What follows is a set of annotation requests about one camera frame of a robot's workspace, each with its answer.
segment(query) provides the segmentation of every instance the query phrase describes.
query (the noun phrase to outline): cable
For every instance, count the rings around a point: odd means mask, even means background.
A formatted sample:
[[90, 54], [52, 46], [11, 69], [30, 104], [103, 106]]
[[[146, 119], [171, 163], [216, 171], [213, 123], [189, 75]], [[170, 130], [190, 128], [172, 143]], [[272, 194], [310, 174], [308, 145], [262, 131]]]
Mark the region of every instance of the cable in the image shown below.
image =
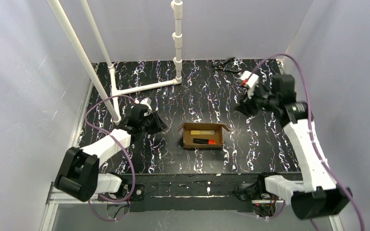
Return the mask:
[[346, 187], [344, 186], [344, 184], [340, 180], [337, 179], [337, 176], [331, 171], [330, 167], [328, 167], [327, 163], [323, 160], [323, 158], [321, 157], [321, 154], [320, 154], [320, 152], [319, 152], [319, 150], [317, 148], [317, 145], [314, 142], [313, 127], [312, 127], [312, 124], [311, 124], [311, 118], [312, 117], [311, 117], [310, 96], [309, 96], [309, 93], [308, 93], [308, 87], [307, 87], [307, 84], [306, 84], [306, 81], [305, 81], [303, 72], [302, 72], [302, 70], [301, 70], [300, 65], [298, 64], [298, 62], [291, 55], [289, 55], [289, 54], [275, 54], [275, 55], [272, 55], [272, 56], [270, 56], [270, 57], [268, 57], [266, 59], [261, 60], [256, 65], [256, 67], [254, 67], [254, 69], [252, 70], [252, 73], [255, 73], [259, 69], [259, 67], [262, 66], [268, 60], [274, 59], [274, 58], [276, 58], [278, 56], [286, 56], [286, 57], [290, 58], [293, 61], [293, 63], [296, 65], [296, 67], [297, 67], [297, 70], [298, 70], [298, 72], [300, 74], [300, 77], [301, 77], [301, 80], [302, 80], [302, 83], [303, 83], [304, 92], [305, 92], [305, 99], [307, 100], [308, 130], [309, 130], [309, 136], [310, 136], [311, 143], [313, 145], [314, 152], [316, 153], [317, 157], [319, 158], [319, 160], [320, 160], [321, 164], [323, 165], [323, 167], [325, 168], [325, 170], [337, 182], [338, 187], [341, 188], [341, 190], [344, 192], [344, 194], [347, 196], [347, 198], [350, 200], [350, 202], [354, 206], [354, 209], [355, 209], [355, 211], [357, 213], [357, 216], [358, 216], [358, 219], [359, 219], [359, 225], [361, 227], [361, 231], [365, 231], [365, 223], [364, 223], [364, 218], [362, 217], [362, 214], [361, 214], [361, 210], [359, 209], [358, 205], [356, 204], [355, 200], [353, 199], [351, 193], [346, 189]]
[[283, 205], [281, 206], [280, 210], [276, 212], [276, 214], [274, 214], [273, 216], [269, 217], [269, 219], [278, 217], [281, 214], [281, 212], [283, 212], [284, 206], [286, 206], [286, 201], [283, 201]]
[[318, 226], [316, 225], [316, 223], [313, 221], [313, 219], [310, 219], [310, 223], [313, 225], [314, 229], [316, 231], [320, 231], [320, 229], [318, 228]]
[[[94, 124], [91, 124], [89, 121], [88, 121], [88, 119], [87, 119], [87, 117], [88, 117], [88, 115], [89, 115], [89, 113], [92, 111], [92, 110], [94, 110], [94, 108], [96, 108], [98, 105], [100, 105], [100, 104], [102, 104], [102, 103], [104, 103], [105, 101], [107, 101], [107, 100], [111, 100], [111, 99], [113, 99], [113, 98], [116, 98], [116, 97], [125, 97], [125, 98], [128, 98], [129, 100], [131, 100], [131, 101], [135, 101], [135, 99], [134, 98], [132, 98], [132, 97], [130, 97], [130, 96], [127, 96], [127, 95], [114, 95], [114, 96], [111, 96], [111, 97], [108, 97], [108, 98], [106, 98], [106, 99], [104, 99], [104, 100], [101, 100], [100, 102], [98, 102], [98, 103], [96, 103], [93, 107], [91, 107], [87, 112], [86, 112], [86, 115], [85, 115], [85, 117], [84, 117], [84, 122], [89, 126], [89, 127], [92, 127], [92, 128], [94, 128], [94, 129], [96, 129], [96, 130], [98, 130], [98, 131], [100, 131], [100, 132], [102, 132], [102, 133], [104, 133], [104, 134], [106, 134], [106, 135], [110, 135], [110, 132], [109, 131], [107, 131], [107, 130], [105, 130], [105, 129], [103, 129], [103, 128], [100, 128], [100, 127], [97, 127], [96, 125], [94, 125]], [[134, 172], [134, 165], [132, 164], [132, 161], [131, 161], [131, 159], [130, 159], [130, 156], [128, 155], [128, 153], [127, 153], [127, 151], [125, 150], [125, 148], [124, 148], [124, 146], [122, 146], [122, 144], [114, 137], [114, 136], [111, 136], [110, 135], [110, 137], [114, 140], [114, 142], [122, 149], [122, 151], [123, 151], [123, 153], [124, 153], [124, 155], [125, 155], [125, 157], [127, 158], [127, 161], [128, 161], [128, 164], [130, 165], [130, 168], [131, 168], [131, 175], [132, 175], [132, 185], [135, 185], [135, 172]], [[132, 195], [132, 193], [134, 192], [134, 187], [131, 187], [131, 189], [130, 189], [130, 192], [124, 197], [124, 198], [122, 198], [122, 199], [119, 199], [119, 200], [112, 200], [112, 199], [109, 199], [109, 198], [107, 198], [106, 196], [104, 196], [104, 195], [102, 195], [102, 194], [98, 194], [102, 199], [104, 199], [104, 200], [106, 200], [106, 201], [109, 201], [109, 202], [113, 202], [113, 203], [120, 203], [120, 202], [123, 202], [123, 201], [126, 201], [126, 200], [128, 200], [130, 197], [131, 197], [131, 195]]]
[[260, 207], [258, 205], [255, 205], [255, 204], [253, 204], [253, 206], [255, 206], [256, 208], [261, 209], [264, 213], [266, 213], [269, 217], [271, 217], [271, 215], [264, 208], [262, 208], [262, 207]]
[[275, 201], [273, 203], [274, 205], [276, 204], [277, 200], [278, 200], [278, 196], [276, 196], [276, 198], [275, 198]]
[[[84, 116], [84, 122], [89, 126], [89, 127], [92, 127], [92, 128], [94, 128], [94, 129], [96, 129], [96, 130], [98, 130], [99, 132], [102, 132], [102, 133], [104, 133], [104, 134], [106, 134], [106, 135], [110, 135], [110, 132], [109, 131], [107, 131], [107, 130], [105, 130], [105, 129], [103, 129], [103, 128], [100, 128], [100, 127], [97, 127], [97, 126], [95, 126], [94, 124], [91, 124], [89, 121], [88, 121], [88, 119], [87, 119], [87, 117], [88, 117], [88, 115], [89, 115], [89, 113], [92, 111], [92, 110], [94, 110], [94, 108], [96, 108], [98, 105], [100, 105], [100, 104], [102, 104], [102, 103], [104, 103], [105, 101], [107, 101], [107, 100], [111, 100], [111, 99], [113, 99], [113, 98], [116, 98], [116, 97], [125, 97], [125, 98], [128, 98], [129, 100], [132, 100], [132, 101], [135, 101], [135, 99], [134, 98], [132, 98], [132, 97], [130, 97], [130, 96], [126, 96], [126, 95], [115, 95], [115, 96], [111, 96], [111, 97], [108, 97], [108, 98], [106, 98], [106, 99], [104, 99], [104, 100], [101, 100], [100, 102], [98, 102], [98, 103], [96, 103], [93, 107], [91, 107], [87, 112], [86, 112], [86, 115]], [[127, 153], [127, 151], [125, 150], [125, 148], [124, 148], [124, 146], [114, 137], [114, 136], [111, 136], [110, 135], [110, 137], [114, 140], [114, 142], [122, 149], [122, 151], [123, 151], [123, 153], [124, 153], [124, 155], [126, 156], [126, 158], [127, 158], [127, 161], [128, 161], [128, 163], [129, 163], [129, 165], [130, 165], [130, 168], [131, 168], [131, 174], [132, 174], [132, 185], [135, 185], [135, 171], [134, 171], [134, 165], [132, 164], [132, 161], [131, 161], [131, 159], [130, 159], [130, 156], [128, 155], [128, 153]], [[120, 203], [120, 202], [122, 202], [122, 201], [127, 201], [130, 197], [131, 197], [131, 195], [132, 195], [132, 193], [134, 192], [134, 187], [131, 187], [131, 190], [130, 190], [130, 192], [124, 197], [124, 198], [122, 198], [122, 199], [120, 199], [120, 200], [111, 200], [111, 199], [108, 199], [107, 197], [105, 197], [104, 195], [101, 195], [101, 194], [99, 194], [99, 196], [101, 197], [101, 198], [103, 198], [104, 200], [106, 200], [106, 201], [109, 201], [109, 202], [114, 202], [114, 203]], [[123, 218], [126, 214], [124, 214], [123, 216], [121, 216], [120, 218], [114, 218], [114, 219], [109, 219], [109, 218], [104, 218], [104, 217], [102, 217], [102, 216], [100, 216], [99, 214], [97, 214], [97, 212], [94, 210], [94, 208], [93, 208], [93, 206], [92, 206], [92, 204], [90, 203], [90, 200], [88, 200], [88, 203], [89, 203], [89, 208], [90, 208], [90, 210], [93, 212], [93, 214], [96, 216], [96, 217], [98, 217], [99, 219], [101, 219], [101, 220], [104, 220], [104, 221], [115, 221], [115, 220], [119, 220], [119, 219], [121, 219], [121, 218]]]
[[117, 210], [117, 213], [114, 215], [114, 219], [116, 219], [116, 216], [117, 216], [117, 214], [119, 213], [119, 211], [122, 209], [122, 208], [126, 208], [126, 207], [128, 207], [128, 205], [124, 205], [124, 206], [121, 206], [118, 210]]
[[92, 213], [97, 217], [99, 218], [100, 220], [103, 220], [103, 221], [117, 221], [117, 220], [120, 220], [122, 219], [123, 217], [125, 217], [128, 213], [125, 213], [124, 215], [122, 215], [121, 217], [119, 218], [116, 218], [116, 216], [114, 216], [113, 219], [110, 219], [110, 218], [104, 218], [102, 216], [100, 216], [93, 208], [93, 205], [91, 204], [90, 200], [87, 201], [89, 203], [89, 208], [90, 210], [92, 211]]

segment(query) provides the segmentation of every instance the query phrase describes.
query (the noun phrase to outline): pliers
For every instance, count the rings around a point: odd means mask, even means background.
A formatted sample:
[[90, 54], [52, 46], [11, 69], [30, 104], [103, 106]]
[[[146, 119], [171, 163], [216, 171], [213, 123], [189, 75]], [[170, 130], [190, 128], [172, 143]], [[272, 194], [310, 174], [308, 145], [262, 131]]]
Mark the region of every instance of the pliers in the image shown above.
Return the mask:
[[230, 58], [226, 59], [225, 61], [220, 61], [219, 64], [217, 64], [217, 65], [212, 65], [212, 67], [214, 68], [214, 71], [239, 73], [239, 72], [241, 72], [241, 70], [230, 70], [230, 69], [226, 68], [226, 64], [233, 61], [234, 59], [235, 59], [235, 57], [230, 57]]

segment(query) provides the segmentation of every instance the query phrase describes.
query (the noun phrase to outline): cardboard box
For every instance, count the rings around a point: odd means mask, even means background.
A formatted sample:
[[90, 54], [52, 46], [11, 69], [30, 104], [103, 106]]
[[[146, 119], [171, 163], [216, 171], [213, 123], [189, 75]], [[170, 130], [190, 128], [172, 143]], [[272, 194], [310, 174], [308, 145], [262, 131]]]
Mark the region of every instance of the cardboard box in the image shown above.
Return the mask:
[[[230, 131], [226, 124], [211, 123], [183, 123], [179, 126], [178, 131], [184, 130], [184, 147], [185, 148], [221, 148], [223, 146], [222, 129]], [[214, 135], [191, 135], [191, 130], [214, 130]], [[193, 142], [194, 138], [214, 140], [215, 144], [197, 144]]]

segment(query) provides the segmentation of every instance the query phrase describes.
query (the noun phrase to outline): black tabletop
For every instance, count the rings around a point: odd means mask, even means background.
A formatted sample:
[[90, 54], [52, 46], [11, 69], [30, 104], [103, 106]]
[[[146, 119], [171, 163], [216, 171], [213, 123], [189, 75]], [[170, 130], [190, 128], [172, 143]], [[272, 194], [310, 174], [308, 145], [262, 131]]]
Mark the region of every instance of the black tabletop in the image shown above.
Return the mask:
[[[235, 110], [238, 98], [245, 89], [238, 86], [239, 74], [213, 71], [218, 60], [183, 62], [181, 85], [133, 93], [130, 96], [149, 97], [168, 129], [147, 135], [129, 149], [136, 173], [248, 173], [262, 171], [300, 171], [287, 136], [272, 113], [260, 112], [246, 117]], [[235, 60], [232, 69], [251, 71], [259, 60]], [[119, 62], [115, 64], [118, 89], [127, 89], [175, 78], [172, 61]], [[275, 60], [268, 61], [257, 74], [260, 81], [271, 86], [272, 75], [279, 73]], [[107, 65], [100, 63], [97, 74], [110, 94]], [[88, 108], [101, 98], [93, 88]], [[130, 109], [126, 99], [119, 99], [120, 112]], [[96, 108], [89, 121], [112, 130], [113, 122], [106, 107]], [[219, 150], [184, 150], [181, 132], [183, 122], [225, 123], [224, 146]], [[83, 126], [79, 147], [89, 145], [104, 135]], [[122, 153], [107, 161], [102, 171], [131, 172]]]

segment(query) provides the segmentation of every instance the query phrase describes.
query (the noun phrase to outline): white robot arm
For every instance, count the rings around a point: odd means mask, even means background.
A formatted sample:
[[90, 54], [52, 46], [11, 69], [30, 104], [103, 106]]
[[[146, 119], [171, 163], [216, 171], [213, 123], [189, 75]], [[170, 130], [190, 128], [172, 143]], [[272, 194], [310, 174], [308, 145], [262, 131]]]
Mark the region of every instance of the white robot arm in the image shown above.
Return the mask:
[[95, 193], [117, 193], [123, 179], [118, 174], [101, 174], [99, 167], [121, 151], [112, 137], [126, 149], [144, 132], [154, 134], [167, 127], [157, 112], [152, 110], [150, 103], [149, 98], [136, 102], [131, 114], [123, 118], [118, 128], [97, 142], [81, 149], [69, 148], [54, 186], [81, 201], [89, 200]]
[[259, 199], [263, 193], [273, 194], [291, 204], [300, 219], [338, 214], [349, 202], [344, 192], [326, 172], [322, 162], [327, 160], [313, 130], [314, 143], [321, 159], [316, 155], [308, 128], [307, 103], [296, 102], [294, 78], [291, 75], [273, 77], [272, 89], [258, 84], [259, 77], [245, 71], [240, 77], [247, 92], [239, 100], [237, 110], [247, 116], [259, 110], [273, 112], [289, 137], [303, 176], [303, 184], [296, 184], [278, 173], [262, 173], [256, 184], [238, 185], [234, 194], [239, 199]]

